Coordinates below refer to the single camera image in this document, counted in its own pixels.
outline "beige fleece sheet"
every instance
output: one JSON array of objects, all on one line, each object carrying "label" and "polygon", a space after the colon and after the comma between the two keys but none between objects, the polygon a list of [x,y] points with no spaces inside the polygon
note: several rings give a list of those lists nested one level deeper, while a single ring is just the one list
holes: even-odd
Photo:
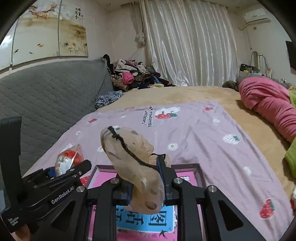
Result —
[{"label": "beige fleece sheet", "polygon": [[116,102],[98,109],[104,112],[138,106],[176,104],[204,100],[217,100],[231,117],[248,133],[255,145],[268,160],[280,180],[287,196],[291,196],[296,179],[290,173],[284,155],[289,143],[269,124],[253,111],[247,110],[238,92],[215,86],[165,87],[131,90]]}]

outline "green blanket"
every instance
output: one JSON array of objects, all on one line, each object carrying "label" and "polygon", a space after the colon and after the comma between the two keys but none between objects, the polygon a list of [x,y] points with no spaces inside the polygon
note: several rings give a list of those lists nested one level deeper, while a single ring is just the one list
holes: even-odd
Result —
[{"label": "green blanket", "polygon": [[[296,91],[290,90],[289,91],[290,101],[291,104],[296,109]],[[292,144],[290,145],[289,149],[285,154],[285,158],[289,163],[291,172],[293,177],[296,178],[296,138],[294,138]]]}]

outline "gray quilted headboard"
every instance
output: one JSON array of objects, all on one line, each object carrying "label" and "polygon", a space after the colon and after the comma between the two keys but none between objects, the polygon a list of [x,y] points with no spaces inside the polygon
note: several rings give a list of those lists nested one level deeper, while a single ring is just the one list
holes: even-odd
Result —
[{"label": "gray quilted headboard", "polygon": [[22,116],[22,175],[65,131],[95,110],[97,94],[112,90],[102,59],[48,63],[0,79],[0,118]]}]

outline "metal screw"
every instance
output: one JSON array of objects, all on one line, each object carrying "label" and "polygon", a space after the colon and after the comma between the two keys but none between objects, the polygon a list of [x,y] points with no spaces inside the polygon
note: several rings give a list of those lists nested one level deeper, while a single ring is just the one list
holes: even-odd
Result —
[{"label": "metal screw", "polygon": [[217,188],[215,186],[213,186],[213,185],[209,186],[208,189],[209,189],[210,192],[216,192],[217,191]]},{"label": "metal screw", "polygon": [[84,192],[84,190],[85,190],[85,187],[84,186],[76,187],[76,191],[77,192]]},{"label": "metal screw", "polygon": [[110,182],[112,183],[112,184],[117,184],[117,183],[119,183],[119,179],[118,178],[112,178],[111,180],[110,180]]},{"label": "metal screw", "polygon": [[174,179],[174,183],[180,184],[180,183],[182,183],[182,182],[183,182],[183,179],[180,178],[180,177],[176,177],[176,178]]}]

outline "television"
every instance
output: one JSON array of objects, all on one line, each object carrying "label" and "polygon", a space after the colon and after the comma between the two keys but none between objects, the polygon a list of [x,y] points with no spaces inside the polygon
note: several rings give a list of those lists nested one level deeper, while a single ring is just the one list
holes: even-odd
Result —
[{"label": "television", "polygon": [[286,44],[289,54],[290,66],[296,70],[296,47],[290,41],[286,41]]}]

